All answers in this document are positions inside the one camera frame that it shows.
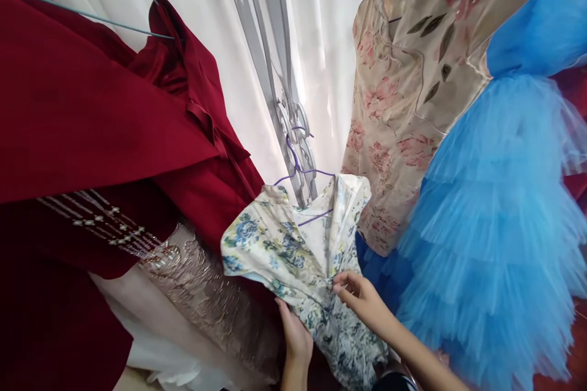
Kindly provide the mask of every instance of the hanger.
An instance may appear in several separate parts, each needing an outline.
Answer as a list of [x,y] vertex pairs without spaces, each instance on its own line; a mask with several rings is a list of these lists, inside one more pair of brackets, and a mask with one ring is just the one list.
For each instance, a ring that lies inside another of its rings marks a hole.
[[[304,127],[301,127],[301,126],[295,126],[295,127],[292,127],[292,130],[305,130],[305,128]],[[294,177],[296,171],[297,172],[300,172],[302,174],[307,174],[307,173],[310,173],[310,172],[319,172],[320,174],[324,174],[324,175],[328,175],[330,177],[334,177],[334,174],[330,174],[330,173],[327,173],[327,172],[324,172],[324,171],[320,171],[320,170],[317,170],[317,169],[313,169],[313,170],[309,170],[309,171],[302,171],[301,166],[300,166],[300,162],[298,161],[298,155],[295,153],[294,148],[292,147],[292,144],[291,144],[291,142],[289,140],[289,135],[288,134],[286,135],[286,144],[287,144],[287,148],[289,148],[289,150],[292,152],[292,154],[293,154],[293,160],[295,161],[295,164],[293,165],[293,173],[291,175],[289,175],[289,176],[285,176],[285,177],[280,178],[277,182],[275,182],[274,186],[279,185],[280,182],[284,181],[285,179]],[[319,219],[320,217],[324,217],[326,214],[330,214],[333,210],[334,209],[330,209],[330,210],[326,211],[323,214],[320,214],[320,215],[318,215],[318,216],[316,216],[314,218],[311,218],[310,220],[307,220],[307,221],[304,221],[304,222],[298,224],[298,226],[304,226],[305,224],[308,224],[308,223],[310,223],[310,222],[312,222],[312,221],[314,221],[316,219]]]
[[[74,9],[74,8],[67,7],[67,6],[65,6],[65,5],[62,5],[61,3],[57,3],[56,1],[53,1],[53,0],[39,0],[39,1],[42,1],[42,2],[45,2],[45,3],[51,4],[51,5],[54,5],[54,6],[57,6],[57,7],[60,7],[60,8],[62,8],[62,9],[65,9],[65,10],[68,10],[68,11],[71,11],[71,12],[78,13],[78,14],[80,14],[80,15],[84,15],[84,16],[87,16],[87,17],[93,18],[93,19],[95,19],[95,20],[98,20],[98,21],[103,21],[104,23],[113,24],[113,25],[115,25],[115,26],[118,26],[118,27],[124,27],[125,29],[130,29],[131,31],[140,32],[140,33],[142,33],[142,34],[147,34],[147,35],[152,35],[152,36],[154,36],[154,37],[168,38],[168,39],[170,39],[170,40],[174,40],[174,38],[173,38],[173,37],[170,37],[170,36],[168,36],[168,35],[155,34],[155,33],[153,33],[153,32],[149,32],[149,31],[143,31],[142,29],[137,29],[136,27],[127,26],[126,24],[122,24],[122,23],[117,23],[116,21],[111,21],[111,20],[108,20],[108,19],[106,19],[106,18],[102,18],[102,17],[99,17],[99,16],[97,16],[97,15],[90,14],[89,12],[84,12],[84,11],[80,11],[80,10],[78,10],[78,9]],[[159,3],[157,3],[157,0],[152,0],[152,1],[153,1],[153,2],[154,2],[156,5],[157,5],[157,6],[159,6]]]

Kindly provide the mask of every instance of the metal rack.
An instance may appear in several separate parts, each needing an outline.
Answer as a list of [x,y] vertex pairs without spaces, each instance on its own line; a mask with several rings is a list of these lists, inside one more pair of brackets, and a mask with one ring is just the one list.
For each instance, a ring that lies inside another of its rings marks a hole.
[[[294,174],[294,157],[286,138],[304,170],[316,168],[308,144],[310,127],[298,99],[290,49],[289,20],[286,0],[234,0],[275,134],[288,174]],[[292,131],[300,126],[303,130]],[[316,173],[296,173],[292,186],[300,207],[317,197]]]

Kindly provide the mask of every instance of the blue tulle dress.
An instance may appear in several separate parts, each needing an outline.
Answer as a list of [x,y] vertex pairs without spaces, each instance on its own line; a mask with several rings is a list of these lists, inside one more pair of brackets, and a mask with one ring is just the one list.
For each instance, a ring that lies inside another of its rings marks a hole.
[[587,0],[528,2],[493,36],[494,79],[440,145],[397,252],[357,236],[397,317],[482,390],[569,379],[587,220],[562,177],[587,169],[587,126],[547,77],[585,54]]

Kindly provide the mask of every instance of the human hand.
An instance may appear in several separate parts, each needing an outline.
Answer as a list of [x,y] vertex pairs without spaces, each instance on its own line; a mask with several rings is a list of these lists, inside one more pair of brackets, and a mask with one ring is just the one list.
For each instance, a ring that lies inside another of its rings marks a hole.
[[285,301],[275,298],[275,302],[279,306],[283,331],[286,334],[287,355],[309,365],[314,348],[312,335],[306,330],[300,319],[289,310]]
[[380,337],[397,321],[371,281],[356,272],[342,272],[333,279],[332,290],[359,319]]

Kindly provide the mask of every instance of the white floral dress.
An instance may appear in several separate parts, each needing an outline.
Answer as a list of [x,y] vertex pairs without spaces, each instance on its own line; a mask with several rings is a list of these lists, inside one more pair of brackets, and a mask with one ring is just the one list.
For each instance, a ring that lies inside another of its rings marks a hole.
[[374,196],[359,224],[382,256],[396,246],[440,142],[491,77],[491,35],[527,0],[363,0],[343,173]]
[[[364,177],[337,174],[310,206],[264,186],[222,237],[224,273],[263,283],[300,317],[346,389],[370,390],[388,347],[332,292],[339,272],[360,272],[356,223],[371,197]],[[302,223],[332,210],[307,224]]]

